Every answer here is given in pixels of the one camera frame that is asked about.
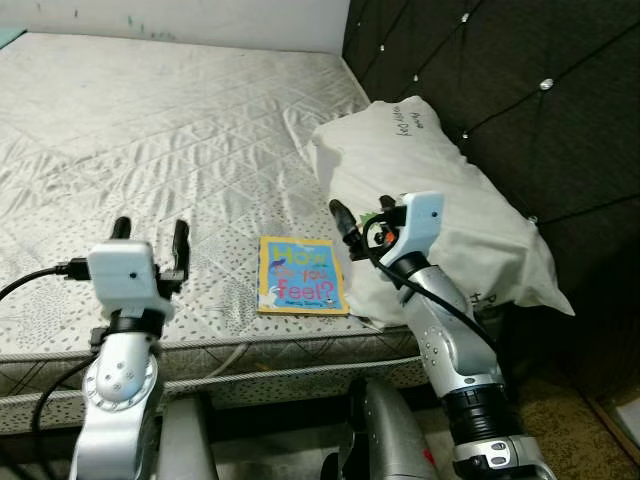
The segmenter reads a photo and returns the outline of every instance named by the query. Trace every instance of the tufted headboard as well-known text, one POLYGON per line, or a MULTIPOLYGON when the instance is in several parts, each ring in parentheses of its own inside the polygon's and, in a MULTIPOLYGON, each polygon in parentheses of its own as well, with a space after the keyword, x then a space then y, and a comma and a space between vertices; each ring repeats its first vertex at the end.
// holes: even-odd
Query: tufted headboard
POLYGON ((343 56, 372 100, 435 108, 537 219, 579 308, 614 259, 640 266, 639 18, 637 0, 352 0, 343 56))

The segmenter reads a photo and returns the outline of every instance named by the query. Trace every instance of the children's book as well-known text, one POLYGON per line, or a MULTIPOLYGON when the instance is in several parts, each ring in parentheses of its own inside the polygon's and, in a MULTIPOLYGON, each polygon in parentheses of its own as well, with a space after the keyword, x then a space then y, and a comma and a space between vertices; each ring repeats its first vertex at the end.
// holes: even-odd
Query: children's book
POLYGON ((331 240, 262 237, 258 312, 347 314, 331 240))

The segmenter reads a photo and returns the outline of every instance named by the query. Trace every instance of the white pillow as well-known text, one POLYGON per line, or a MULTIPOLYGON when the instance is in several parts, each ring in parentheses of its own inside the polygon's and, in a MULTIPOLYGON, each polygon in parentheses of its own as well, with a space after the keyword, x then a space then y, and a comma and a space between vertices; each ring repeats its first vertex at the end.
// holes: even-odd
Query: white pillow
MULTIPOLYGON (((380 195, 443 193, 442 231, 428 259, 469 296, 476 311, 514 302, 574 314, 558 289, 551 252, 536 226, 467 163, 420 97, 375 102, 322 125, 308 153, 328 198, 342 201, 359 223, 360 216, 379 211, 380 195)), ((336 244, 351 313, 385 324, 406 323, 393 285, 368 261, 350 264, 346 247, 336 244)))

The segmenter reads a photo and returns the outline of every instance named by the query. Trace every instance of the mattress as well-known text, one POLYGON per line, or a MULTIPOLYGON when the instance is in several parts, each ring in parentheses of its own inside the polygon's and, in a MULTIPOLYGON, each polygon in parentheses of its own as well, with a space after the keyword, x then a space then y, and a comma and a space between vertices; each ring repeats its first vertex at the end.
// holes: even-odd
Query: mattress
MULTIPOLYGON (((424 382, 405 328, 256 313, 258 238, 331 238, 304 146, 368 105, 342 59, 27 33, 0 50, 0 285, 104 240, 121 215, 171 262, 191 227, 190 279, 161 339, 165 399, 221 408, 344 393, 355 376, 424 382)), ((104 325, 88 283, 48 277, 0 303, 0 431, 28 428, 38 393, 104 325)), ((78 423, 80 377, 45 425, 78 423)))

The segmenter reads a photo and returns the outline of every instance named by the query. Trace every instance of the blue book cover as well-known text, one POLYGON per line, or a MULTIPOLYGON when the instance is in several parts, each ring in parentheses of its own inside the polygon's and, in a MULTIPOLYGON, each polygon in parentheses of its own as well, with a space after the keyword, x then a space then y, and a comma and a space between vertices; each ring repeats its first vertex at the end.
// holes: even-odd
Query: blue book cover
POLYGON ((262 237, 258 312, 347 314, 331 240, 262 237))

